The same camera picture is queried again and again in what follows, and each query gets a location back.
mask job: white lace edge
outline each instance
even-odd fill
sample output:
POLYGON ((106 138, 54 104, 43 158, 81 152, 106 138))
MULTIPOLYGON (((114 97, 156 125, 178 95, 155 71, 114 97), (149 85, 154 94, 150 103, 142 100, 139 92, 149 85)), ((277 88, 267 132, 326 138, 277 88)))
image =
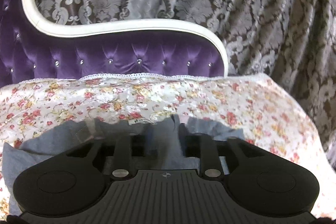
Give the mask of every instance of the white lace edge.
POLYGON ((120 74, 112 74, 112 73, 98 73, 95 75, 88 75, 79 79, 79 81, 86 81, 92 79, 101 79, 101 78, 115 78, 115 79, 140 79, 140 78, 154 78, 160 80, 195 80, 195 81, 206 81, 206 80, 219 80, 225 79, 224 76, 216 76, 216 77, 204 77, 204 76, 191 76, 191 75, 174 75, 174 76, 164 76, 155 73, 141 72, 141 73, 132 73, 129 75, 120 75, 120 74))
POLYGON ((125 79, 125 80, 133 80, 133 79, 140 79, 140 78, 153 78, 153 79, 160 79, 160 80, 194 80, 194 81, 209 81, 209 80, 236 80, 239 78, 239 80, 261 80, 265 78, 269 78, 264 73, 260 73, 257 75, 243 75, 243 76, 216 76, 216 77, 205 77, 205 76, 191 76, 191 75, 174 75, 174 76, 164 76, 159 75, 155 73, 133 73, 130 75, 121 75, 121 74, 113 74, 113 73, 98 73, 94 75, 88 75, 85 77, 82 77, 80 79, 58 79, 58 78, 35 78, 30 80, 24 80, 17 84, 11 84, 11 85, 20 85, 20 84, 29 84, 29 83, 38 83, 43 81, 86 81, 86 80, 92 80, 92 79, 125 79))

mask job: round pad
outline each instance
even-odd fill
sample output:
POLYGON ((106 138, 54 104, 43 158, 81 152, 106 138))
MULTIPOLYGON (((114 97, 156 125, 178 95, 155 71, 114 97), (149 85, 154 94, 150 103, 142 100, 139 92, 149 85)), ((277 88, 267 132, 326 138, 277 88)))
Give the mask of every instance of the round pad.
POLYGON ((266 171, 257 177, 259 186, 274 193, 284 193, 295 186, 295 178, 284 171, 266 171))
POLYGON ((40 216, 65 216, 98 200, 103 175, 84 158, 56 156, 23 171, 13 193, 19 206, 40 216))
POLYGON ((70 190, 76 184, 76 177, 65 171, 51 171, 37 180, 37 186, 46 193, 57 194, 70 190))
POLYGON ((311 172, 270 156, 247 159, 228 176, 227 185, 247 210, 283 217, 310 211, 320 190, 311 172))

